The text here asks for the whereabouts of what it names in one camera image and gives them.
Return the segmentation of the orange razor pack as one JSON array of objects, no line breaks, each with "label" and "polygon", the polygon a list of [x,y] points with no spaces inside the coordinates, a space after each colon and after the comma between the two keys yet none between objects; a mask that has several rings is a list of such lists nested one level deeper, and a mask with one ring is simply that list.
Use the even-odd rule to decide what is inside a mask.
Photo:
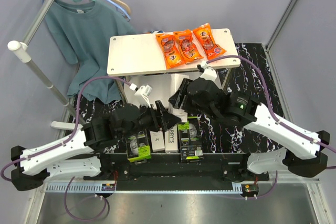
[{"label": "orange razor pack", "polygon": [[193,41],[193,33],[191,30],[186,29],[183,31],[175,31],[173,35],[186,64],[203,59],[203,56],[200,54],[197,46]]},{"label": "orange razor pack", "polygon": [[202,46],[208,60],[216,59],[226,53],[226,50],[216,43],[209,23],[194,28],[193,34]]},{"label": "orange razor pack", "polygon": [[155,36],[163,53],[166,69],[176,68],[185,64],[185,60],[176,45],[173,35],[161,33]]}]

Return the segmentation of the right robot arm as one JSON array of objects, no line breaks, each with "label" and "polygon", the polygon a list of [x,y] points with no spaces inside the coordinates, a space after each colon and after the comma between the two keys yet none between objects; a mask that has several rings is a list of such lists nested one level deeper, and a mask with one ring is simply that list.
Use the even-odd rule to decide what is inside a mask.
[{"label": "right robot arm", "polygon": [[238,167],[244,180],[278,170],[313,178],[327,169],[328,157],[322,150],[329,144],[328,132],[309,132],[272,115],[270,108],[247,94],[225,93],[213,81],[185,78],[169,103],[187,113],[201,113],[219,123],[254,131],[282,146],[267,153],[245,154]]}]

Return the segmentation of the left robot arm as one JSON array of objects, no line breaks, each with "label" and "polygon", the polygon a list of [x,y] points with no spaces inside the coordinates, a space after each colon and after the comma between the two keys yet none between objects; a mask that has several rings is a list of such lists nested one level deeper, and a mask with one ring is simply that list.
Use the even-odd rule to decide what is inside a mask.
[{"label": "left robot arm", "polygon": [[109,117],[95,118],[71,135],[34,150],[13,147],[12,184],[19,191],[27,191],[55,178],[109,179],[113,166],[99,155],[106,147],[141,131],[166,132],[181,122],[160,101],[155,105],[137,107],[127,103]]}]

